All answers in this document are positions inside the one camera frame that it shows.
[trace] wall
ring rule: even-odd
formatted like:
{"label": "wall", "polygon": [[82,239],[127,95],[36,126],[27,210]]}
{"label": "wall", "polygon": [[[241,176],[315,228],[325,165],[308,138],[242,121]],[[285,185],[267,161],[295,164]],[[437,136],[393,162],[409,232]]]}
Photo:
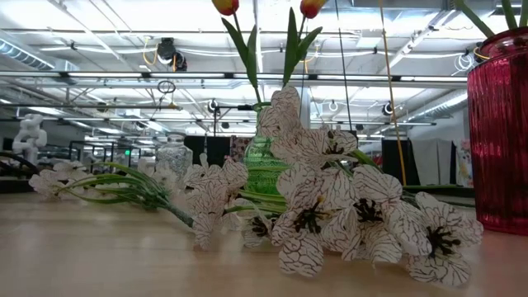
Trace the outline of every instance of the wall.
{"label": "wall", "polygon": [[[56,121],[45,121],[42,128],[48,133],[48,144],[68,147],[71,140],[84,140],[83,131],[77,127],[58,125]],[[0,122],[0,144],[3,143],[4,138],[14,139],[19,129],[19,122]]]}
{"label": "wall", "polygon": [[408,131],[410,139],[469,139],[467,107],[452,114],[449,119],[435,120],[435,126],[416,126]]}

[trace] red tulip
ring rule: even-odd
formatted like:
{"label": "red tulip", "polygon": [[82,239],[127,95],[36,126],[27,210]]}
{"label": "red tulip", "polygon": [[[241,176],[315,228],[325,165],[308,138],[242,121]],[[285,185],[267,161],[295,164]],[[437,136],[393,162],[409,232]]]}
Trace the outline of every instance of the red tulip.
{"label": "red tulip", "polygon": [[216,10],[225,16],[231,16],[238,10],[238,0],[212,0]]}
{"label": "red tulip", "polygon": [[310,19],[314,18],[326,2],[327,0],[303,0],[300,3],[300,11],[303,13],[303,16]]}

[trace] ceiling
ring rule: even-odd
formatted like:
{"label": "ceiling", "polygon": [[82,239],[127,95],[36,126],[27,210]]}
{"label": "ceiling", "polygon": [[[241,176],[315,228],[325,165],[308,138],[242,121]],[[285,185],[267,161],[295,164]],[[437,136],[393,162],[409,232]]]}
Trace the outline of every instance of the ceiling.
{"label": "ceiling", "polygon": [[[170,67],[159,62],[154,65],[147,62],[155,60],[153,50],[161,38],[172,37],[178,50],[186,57],[188,73],[245,72],[233,42],[224,31],[220,14],[210,0],[67,0],[63,1],[67,12],[61,11],[50,1],[53,0],[0,1],[0,39],[5,37],[49,61],[55,65],[54,70],[65,70],[67,61],[70,65],[68,70],[82,72],[171,72]],[[299,21],[299,2],[300,0],[240,1],[238,18],[242,31],[247,32],[244,34],[245,38],[248,38],[248,32],[255,21],[258,21],[261,32],[261,73],[282,73],[282,48],[286,39],[288,9],[294,8]],[[493,15],[496,2],[467,2],[470,5],[476,3],[479,15],[494,31],[506,29],[503,17]],[[380,10],[374,5],[377,2],[340,0],[337,3],[340,21],[337,20],[335,2],[329,1],[319,16],[307,23],[309,30],[322,26],[323,32],[309,49],[306,68],[301,63],[295,72],[342,74],[344,64],[347,75],[386,75]],[[429,0],[416,4],[407,0],[395,0],[387,3],[389,5],[385,8],[384,15],[388,34],[387,50],[393,75],[464,77],[476,64],[473,55],[463,54],[466,50],[472,51],[477,42],[483,41],[484,36],[465,16],[446,10],[445,1]],[[0,71],[35,69],[6,55],[0,55]],[[68,96],[70,100],[76,97],[74,104],[106,101],[109,104],[151,106],[159,104],[159,99],[163,97],[155,87],[160,81],[158,79],[141,80],[143,83],[147,82],[147,86],[137,84],[137,79],[112,78],[108,82],[115,83],[113,88],[105,87],[105,81],[93,78],[78,78],[77,84],[60,86],[50,78],[3,77],[0,80],[3,80],[0,81],[0,96],[13,103],[23,100],[20,96],[7,97],[6,89],[9,87],[15,87],[19,91],[21,87],[32,90],[33,92],[25,93],[28,96],[24,98],[25,103],[36,100],[56,104],[66,102]],[[183,110],[141,109],[138,116],[144,119],[210,119],[212,115],[207,112],[207,104],[213,98],[222,106],[251,105],[257,102],[251,85],[243,80],[172,81],[176,83],[177,90],[172,95],[165,96],[161,104],[166,106],[174,101]],[[265,101],[269,101],[271,94],[281,87],[273,80],[261,80],[261,84],[260,92]],[[347,95],[352,120],[389,119],[382,114],[383,105],[389,101],[387,83],[348,82],[347,85],[347,93],[343,82],[315,81],[304,85],[312,102],[310,118],[314,126],[319,125],[316,121],[347,120]],[[398,114],[404,116],[412,113],[456,88],[460,87],[438,87],[434,83],[395,84],[394,101]],[[8,115],[9,112],[13,110],[4,110],[4,114]],[[116,115],[114,110],[101,113],[93,109],[67,109],[63,113],[71,116],[122,116]],[[223,119],[254,120],[255,117],[256,113],[252,111],[231,110]],[[92,121],[83,123],[91,127],[102,125]],[[188,134],[204,134],[206,130],[212,130],[212,124],[198,125],[191,120],[186,123],[160,121],[159,124],[166,131],[179,130]],[[130,122],[125,122],[120,127],[124,132],[137,132],[130,125]],[[250,121],[219,130],[226,134],[252,133],[254,126]],[[374,125],[371,127],[372,130],[378,128]]]}

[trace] green glass vase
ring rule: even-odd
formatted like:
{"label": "green glass vase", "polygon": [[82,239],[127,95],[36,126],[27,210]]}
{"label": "green glass vase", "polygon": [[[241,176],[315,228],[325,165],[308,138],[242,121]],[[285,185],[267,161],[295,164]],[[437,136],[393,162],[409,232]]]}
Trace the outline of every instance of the green glass vase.
{"label": "green glass vase", "polygon": [[245,189],[260,194],[279,195],[276,189],[277,178],[288,168],[280,159],[273,157],[271,143],[273,138],[257,135],[246,148],[244,164],[249,171]]}

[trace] clear glass jar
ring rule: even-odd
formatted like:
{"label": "clear glass jar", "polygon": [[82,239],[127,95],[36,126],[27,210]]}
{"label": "clear glass jar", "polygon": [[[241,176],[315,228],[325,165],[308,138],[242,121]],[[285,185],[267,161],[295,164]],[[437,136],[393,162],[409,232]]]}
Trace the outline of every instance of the clear glass jar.
{"label": "clear glass jar", "polygon": [[171,133],[167,143],[156,152],[156,167],[167,166],[177,176],[177,188],[185,189],[183,177],[192,165],[192,150],[183,144],[183,133]]}

